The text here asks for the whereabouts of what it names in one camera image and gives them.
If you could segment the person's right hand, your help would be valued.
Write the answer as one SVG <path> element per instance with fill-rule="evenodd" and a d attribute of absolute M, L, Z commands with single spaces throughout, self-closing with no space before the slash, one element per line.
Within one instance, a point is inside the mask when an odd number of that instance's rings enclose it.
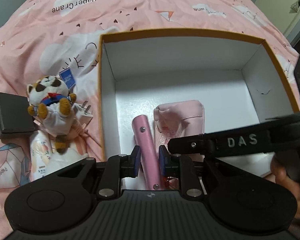
<path fill-rule="evenodd" d="M 289 176 L 287 176 L 285 168 L 275 157 L 271 160 L 270 171 L 271 174 L 267 175 L 265 179 L 287 188 L 294 195 L 298 202 L 298 209 L 295 218 L 300 218 L 300 184 L 291 180 Z"/>

